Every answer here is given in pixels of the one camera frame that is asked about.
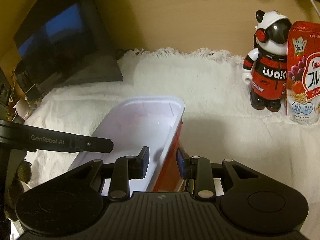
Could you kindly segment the red granola cereal bag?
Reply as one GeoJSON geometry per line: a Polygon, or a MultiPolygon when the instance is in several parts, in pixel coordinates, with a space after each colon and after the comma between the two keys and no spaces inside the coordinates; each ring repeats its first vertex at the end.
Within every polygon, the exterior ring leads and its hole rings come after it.
{"type": "Polygon", "coordinates": [[[287,48],[286,112],[301,125],[319,120],[319,24],[296,21],[287,48]]]}

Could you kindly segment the black monitor screen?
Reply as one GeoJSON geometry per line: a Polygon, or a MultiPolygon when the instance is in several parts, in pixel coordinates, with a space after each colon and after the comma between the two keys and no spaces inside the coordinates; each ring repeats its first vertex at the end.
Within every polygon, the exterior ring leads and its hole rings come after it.
{"type": "Polygon", "coordinates": [[[24,92],[122,81],[116,49],[95,0],[37,0],[14,36],[24,92]]]}

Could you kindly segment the red panda robot figurine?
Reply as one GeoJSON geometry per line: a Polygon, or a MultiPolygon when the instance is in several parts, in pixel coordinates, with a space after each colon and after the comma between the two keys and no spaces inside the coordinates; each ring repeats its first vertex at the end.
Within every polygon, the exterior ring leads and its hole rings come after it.
{"type": "Polygon", "coordinates": [[[242,65],[242,81],[250,88],[251,106],[278,112],[286,92],[287,44],[291,22],[277,11],[255,13],[254,46],[242,65]]]}

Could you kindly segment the white fluffy cloth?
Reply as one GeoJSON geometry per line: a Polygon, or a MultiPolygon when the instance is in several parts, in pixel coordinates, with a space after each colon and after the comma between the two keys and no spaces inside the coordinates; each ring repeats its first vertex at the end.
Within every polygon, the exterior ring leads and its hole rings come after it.
{"type": "Polygon", "coordinates": [[[91,135],[107,113],[134,96],[170,95],[185,103],[181,143],[213,162],[234,159],[300,191],[309,204],[302,233],[319,239],[319,124],[256,111],[241,79],[243,59],[227,51],[133,50],[118,62],[121,82],[57,88],[27,119],[30,126],[91,135]]]}

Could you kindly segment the lavender plastic tray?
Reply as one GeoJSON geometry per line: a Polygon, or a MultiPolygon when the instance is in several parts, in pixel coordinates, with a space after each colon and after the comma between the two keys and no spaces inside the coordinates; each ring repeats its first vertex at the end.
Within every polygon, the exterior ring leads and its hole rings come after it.
{"type": "Polygon", "coordinates": [[[113,163],[119,157],[137,156],[143,146],[148,146],[150,160],[146,176],[142,180],[131,180],[130,191],[152,191],[184,110],[183,100],[173,96],[137,97],[120,103],[110,110],[92,134],[111,139],[113,151],[109,154],[81,152],[70,168],[93,159],[113,163]]]}

